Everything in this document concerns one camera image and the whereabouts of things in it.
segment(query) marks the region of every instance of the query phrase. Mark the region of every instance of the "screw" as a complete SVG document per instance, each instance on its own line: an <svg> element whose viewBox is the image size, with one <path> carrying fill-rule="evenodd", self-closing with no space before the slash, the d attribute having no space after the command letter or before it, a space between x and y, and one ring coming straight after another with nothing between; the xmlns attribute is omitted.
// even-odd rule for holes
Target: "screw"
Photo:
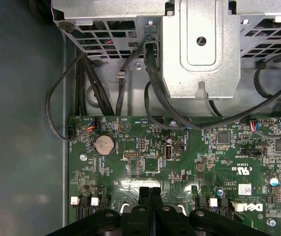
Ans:
<svg viewBox="0 0 281 236"><path fill-rule="evenodd" d="M86 161L88 158L87 158L87 155L85 155L84 153L82 153L81 155L80 155L80 160L82 160L82 161Z"/></svg>
<svg viewBox="0 0 281 236"><path fill-rule="evenodd" d="M103 63L100 60L94 60L92 63L95 67L101 67L103 65Z"/></svg>
<svg viewBox="0 0 281 236"><path fill-rule="evenodd" d="M135 67L136 67L136 70L141 70L142 63L140 63L140 62L136 63Z"/></svg>
<svg viewBox="0 0 281 236"><path fill-rule="evenodd" d="M178 126L178 124L175 120L172 120L172 121L170 121L169 126L176 127L176 126Z"/></svg>
<svg viewBox="0 0 281 236"><path fill-rule="evenodd" d="M205 215L205 213L203 213L202 211L197 211L195 214L200 217L203 217Z"/></svg>
<svg viewBox="0 0 281 236"><path fill-rule="evenodd" d="M269 226L271 226L271 227L276 226L276 221L275 220L270 220L269 221Z"/></svg>
<svg viewBox="0 0 281 236"><path fill-rule="evenodd" d="M169 211L171 208L170 207L168 207L168 206L163 206L162 207L162 210L164 210L164 211Z"/></svg>
<svg viewBox="0 0 281 236"><path fill-rule="evenodd" d="M63 21L63 22L59 22L58 28L66 31L67 33L72 33L75 30L75 25L70 22Z"/></svg>

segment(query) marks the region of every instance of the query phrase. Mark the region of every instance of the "white sticker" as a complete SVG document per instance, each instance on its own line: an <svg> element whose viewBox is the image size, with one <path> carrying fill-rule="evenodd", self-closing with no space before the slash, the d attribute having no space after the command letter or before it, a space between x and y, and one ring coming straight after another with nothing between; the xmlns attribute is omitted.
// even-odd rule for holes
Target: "white sticker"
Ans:
<svg viewBox="0 0 281 236"><path fill-rule="evenodd" d="M239 184L239 195L252 195L251 184Z"/></svg>

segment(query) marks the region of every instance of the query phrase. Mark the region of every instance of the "cable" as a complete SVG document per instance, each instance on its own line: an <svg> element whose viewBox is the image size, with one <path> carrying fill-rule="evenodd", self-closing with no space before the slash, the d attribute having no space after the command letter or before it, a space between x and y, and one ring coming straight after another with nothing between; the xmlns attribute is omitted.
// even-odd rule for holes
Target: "cable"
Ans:
<svg viewBox="0 0 281 236"><path fill-rule="evenodd" d="M145 87L145 93L144 93L144 99L145 99L145 109L146 109L146 114L147 114L147 117L148 119L153 123L153 124L156 124L158 126L160 126L161 128L163 129L171 129L171 130L184 130L186 129L185 126L180 126L180 127L174 127L174 126L168 126L168 125L165 125L165 124L162 124L160 123L159 121L157 121L150 113L149 111L149 106L150 106L150 103L149 103L149 86L151 85L151 82L149 81L147 84L146 84L146 87Z"/></svg>
<svg viewBox="0 0 281 236"><path fill-rule="evenodd" d="M208 103L211 107L211 109L213 110L213 112L216 114L217 117L221 117L221 113L218 111L217 107L215 106L215 103L213 100L208 100Z"/></svg>
<svg viewBox="0 0 281 236"><path fill-rule="evenodd" d="M74 114L75 116L80 115L80 105L79 105L79 65L80 63L76 64L76 74L75 74L75 101L74 101Z"/></svg>
<svg viewBox="0 0 281 236"><path fill-rule="evenodd" d="M255 134L263 137L263 138L268 138L268 139L281 139L281 134L278 135L268 135L268 134L263 134L261 132L255 131Z"/></svg>
<svg viewBox="0 0 281 236"><path fill-rule="evenodd" d="M102 94L102 93L100 92L100 89L103 89L104 93L106 94L102 83L100 82L100 83L101 83L101 86L98 87L95 78L97 78L98 81L99 81L99 78L98 78L98 77L95 77L95 76L93 76L93 75L91 74L91 71L94 71L94 70L93 70L91 64L89 63L88 58L87 58L87 57L83 58L83 59L81 60L81 63L82 63L82 66L83 66L83 68L84 68L84 71L85 71L85 73L86 73L86 75L87 75L87 77L88 77L88 79L89 79L89 82L90 82L90 84L91 84L91 88L92 88L92 90L93 90L93 92L94 92L94 95L95 95L95 97L96 97L96 100L97 100L97 102L98 102L98 104L99 104L99 107L100 107L100 109L101 109L103 115L105 115L105 116L113 116L113 115L114 115L113 110L112 110L113 114L111 114L110 111L109 111L109 109L110 109L110 110L112 109L111 104L110 104L110 108L108 108L107 105L106 105L106 99L107 99L107 101L108 101L108 103L109 103L109 100L108 100L107 95L104 97L104 96L103 96L104 94Z"/></svg>
<svg viewBox="0 0 281 236"><path fill-rule="evenodd" d="M259 95L261 95L264 98L269 98L272 95L270 93L268 93L262 86L262 84L260 83L260 72L265 68L265 66L267 65L268 62L270 62L271 60L275 60L275 59L280 59L281 58L281 54L280 55L276 55L272 58L269 58L268 60L264 61L261 63L261 65L258 67L258 69L256 70L255 74L254 74L254 86L256 91L259 93Z"/></svg>
<svg viewBox="0 0 281 236"><path fill-rule="evenodd" d="M129 58L124 62L124 64L121 67L121 71L126 72L127 67L129 64L139 58L143 54L143 46L140 46L135 52L133 52ZM122 111L122 106L123 106L123 100L124 100L124 94L125 94L125 83L126 79L125 78L119 78L119 95L117 97L117 102L116 102L116 108L115 108L115 114L117 116L121 115Z"/></svg>
<svg viewBox="0 0 281 236"><path fill-rule="evenodd" d="M83 138L87 133L88 130L86 129L85 131L83 131L81 134L79 134L77 137L73 137L73 138L65 138L64 136L60 135L58 133L58 131L56 130L53 121L52 121L52 117L51 117L51 112L50 112L50 100L52 97L53 92L55 91L56 87L60 84L60 82L69 74L69 72L75 67L75 65L77 64L77 62L84 56L84 53L80 53L76 59L70 64L69 68L62 74L62 76L57 80L57 82L53 85L53 87L51 88L51 90L49 90L47 96L46 96L46 101L45 101L45 114L47 117L47 121L48 124L51 128L51 130L53 131L53 133L61 140L63 141L69 141L69 142L73 142L73 141L77 141L81 138Z"/></svg>
<svg viewBox="0 0 281 236"><path fill-rule="evenodd" d="M78 71L78 77L79 77L79 107L81 111L82 116L87 116L87 104L86 104L86 78L85 78L85 72L82 67L82 63L78 63L79 65L79 71Z"/></svg>
<svg viewBox="0 0 281 236"><path fill-rule="evenodd" d="M53 15L49 0L28 0L33 17L42 24L52 25Z"/></svg>
<svg viewBox="0 0 281 236"><path fill-rule="evenodd" d="M86 68L86 72L88 72L87 76L91 75L92 79L95 82L96 87L100 91L102 99L103 99L103 101L104 101L104 103L106 105L106 109L108 111L108 115L109 116L114 116L115 114L113 112L110 100L107 97L107 94L106 94L106 91L105 91L105 89L103 87L103 84L101 83L99 77L97 76L96 72L94 71L94 69L92 67L91 61L87 57L85 57L83 62L84 62L84 67Z"/></svg>
<svg viewBox="0 0 281 236"><path fill-rule="evenodd" d="M232 117L225 118L219 121L212 121L202 124L196 124L191 122L190 120L187 120L183 118L177 111L174 110L174 108L169 103L168 99L166 98L163 90L163 86L161 83L161 79L159 77L157 67L156 67L156 59L153 51L153 47L151 44L147 44L146 47L146 66L149 74L150 81L152 83L152 87L154 89L154 92L157 96L158 101L161 103L163 108L168 112L168 114L175 119L177 122L182 123L185 126L197 129L197 130L205 130L205 129L213 129L217 128L219 126L227 125L230 123L233 123L237 120L243 119L251 114L255 114L269 105L271 105L274 101L279 99L281 97L281 90L277 92L275 95L272 95L270 98L268 98L266 101L256 105L255 107L248 109L242 113L236 114Z"/></svg>

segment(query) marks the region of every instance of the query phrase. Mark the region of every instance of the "green circuit board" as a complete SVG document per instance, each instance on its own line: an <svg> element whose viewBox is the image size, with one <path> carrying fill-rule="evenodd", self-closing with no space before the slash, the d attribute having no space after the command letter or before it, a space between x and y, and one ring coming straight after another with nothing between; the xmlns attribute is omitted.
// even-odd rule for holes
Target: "green circuit board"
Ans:
<svg viewBox="0 0 281 236"><path fill-rule="evenodd" d="M139 187L148 186L161 187L163 202L183 206L187 215L206 208L281 235L281 140L253 134L249 119L212 130L172 131L147 117L71 117L70 135L93 120L94 130L69 143L70 223L103 208L120 211L125 203L137 204ZM256 121L259 131L281 134L281 118ZM114 143L107 155L95 150L104 136ZM272 186L271 179L278 184Z"/></svg>

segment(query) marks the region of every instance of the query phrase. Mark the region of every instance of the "gray cable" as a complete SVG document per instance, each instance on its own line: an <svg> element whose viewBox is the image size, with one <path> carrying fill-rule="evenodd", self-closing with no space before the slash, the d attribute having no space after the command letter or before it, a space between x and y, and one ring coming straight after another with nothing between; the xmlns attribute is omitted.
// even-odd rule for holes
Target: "gray cable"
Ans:
<svg viewBox="0 0 281 236"><path fill-rule="evenodd" d="M255 131L255 134L263 137L263 138L267 138L267 139L281 139L281 134L278 135L269 135L269 134L263 134L261 132Z"/></svg>
<svg viewBox="0 0 281 236"><path fill-rule="evenodd" d="M160 126L161 128L163 129L171 129L171 130L184 130L186 129L185 126L179 126L179 127L174 127L174 126L168 126L168 125L165 125L165 124L162 124L160 123L159 121L157 121L150 113L149 111L149 106L150 106L150 103L149 103L149 86L151 85L151 82L149 81L147 84L146 84L146 87L145 87L145 93L144 93L144 99L145 99L145 109L146 109L146 114L147 114L147 117L148 119L153 123L153 124L156 124L158 126Z"/></svg>
<svg viewBox="0 0 281 236"><path fill-rule="evenodd" d="M69 138L65 138L64 136L60 135L58 133L58 131L56 130L53 121L52 121L52 117L51 117L51 112L50 112L50 100L52 97L53 92L55 91L56 87L60 84L60 82L69 74L69 72L75 67L75 65L77 64L77 62L84 56L85 53L80 53L76 59L70 64L70 66L68 67L68 69L62 74L62 76L57 80L57 82L53 85L53 87L49 90L47 96L46 96L46 101L45 101L45 114L47 117L47 121L48 124L51 128L51 130L53 131L53 133L60 139L63 141L69 141L69 142L73 142L73 141L77 141L81 138L83 138L87 133L88 130L83 131L81 134L79 134L77 137L73 137L71 139Z"/></svg>
<svg viewBox="0 0 281 236"><path fill-rule="evenodd" d="M133 52L129 58L124 62L124 64L121 67L121 71L127 71L127 67L129 64L131 64L134 60L139 58L143 54L143 46L140 46L135 52ZM123 106L123 100L124 100L124 94L125 94L125 78L119 79L119 95L117 97L116 107L115 107L115 114L116 116L121 115L122 106Z"/></svg>

